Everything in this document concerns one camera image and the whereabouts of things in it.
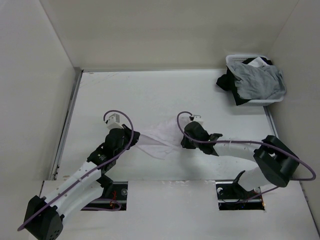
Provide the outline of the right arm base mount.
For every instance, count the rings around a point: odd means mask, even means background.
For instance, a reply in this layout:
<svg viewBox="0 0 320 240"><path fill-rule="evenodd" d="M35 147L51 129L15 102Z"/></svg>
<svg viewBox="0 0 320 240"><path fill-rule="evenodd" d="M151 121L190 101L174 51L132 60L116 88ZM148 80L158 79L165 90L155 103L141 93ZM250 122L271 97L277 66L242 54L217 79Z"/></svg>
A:
<svg viewBox="0 0 320 240"><path fill-rule="evenodd" d="M265 210L263 199L256 196L260 193L251 190L246 191L239 185L240 177L245 171L241 171L233 181L216 183L218 208L220 211L244 211L244 210Z"/></svg>

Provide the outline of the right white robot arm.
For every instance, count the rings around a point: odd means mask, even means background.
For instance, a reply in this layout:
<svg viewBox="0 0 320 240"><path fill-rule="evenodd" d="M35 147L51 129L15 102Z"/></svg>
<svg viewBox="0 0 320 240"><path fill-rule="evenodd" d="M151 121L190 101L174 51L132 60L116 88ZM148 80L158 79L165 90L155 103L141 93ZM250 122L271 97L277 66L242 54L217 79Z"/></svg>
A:
<svg viewBox="0 0 320 240"><path fill-rule="evenodd" d="M235 178L231 190L238 198L269 184L285 188L300 164L294 159L296 155L273 135L268 135L262 142L289 153L289 156L265 145L235 143L221 133L208 134L197 121L188 123L183 133L181 146L185 149L199 149L206 155L235 157L257 164L256 168L243 170Z"/></svg>

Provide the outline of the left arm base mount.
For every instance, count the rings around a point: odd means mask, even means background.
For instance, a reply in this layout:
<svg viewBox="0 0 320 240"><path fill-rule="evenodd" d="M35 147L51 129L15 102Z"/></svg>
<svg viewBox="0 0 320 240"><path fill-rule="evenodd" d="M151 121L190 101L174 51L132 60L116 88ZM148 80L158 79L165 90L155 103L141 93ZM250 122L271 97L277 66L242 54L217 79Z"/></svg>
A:
<svg viewBox="0 0 320 240"><path fill-rule="evenodd" d="M97 181L103 187L102 195L87 204L82 211L126 211L128 182L113 181L106 175Z"/></svg>

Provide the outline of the white tank top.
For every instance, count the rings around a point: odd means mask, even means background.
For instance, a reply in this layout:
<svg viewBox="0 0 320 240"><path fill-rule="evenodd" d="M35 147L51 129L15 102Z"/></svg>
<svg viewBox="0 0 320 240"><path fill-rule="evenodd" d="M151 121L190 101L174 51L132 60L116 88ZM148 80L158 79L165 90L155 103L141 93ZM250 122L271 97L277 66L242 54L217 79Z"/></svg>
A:
<svg viewBox="0 0 320 240"><path fill-rule="evenodd" d="M139 130L140 137L135 146L153 158L164 160L169 154L182 149L184 135L178 126L184 128L190 122L188 117L183 117L180 121L173 117Z"/></svg>

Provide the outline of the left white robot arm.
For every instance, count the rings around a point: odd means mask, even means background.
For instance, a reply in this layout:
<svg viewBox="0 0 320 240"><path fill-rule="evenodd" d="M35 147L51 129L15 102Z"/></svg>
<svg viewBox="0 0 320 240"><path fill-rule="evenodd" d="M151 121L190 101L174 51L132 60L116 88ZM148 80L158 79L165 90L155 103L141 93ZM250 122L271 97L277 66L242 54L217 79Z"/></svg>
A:
<svg viewBox="0 0 320 240"><path fill-rule="evenodd" d="M96 210L89 206L92 201L105 200L112 195L114 182L106 172L115 166L122 153L138 142L139 137L139 132L125 124L111 129L104 142L68 180L50 194L36 195L29 200L19 230L26 229L38 240L55 240L73 214Z"/></svg>

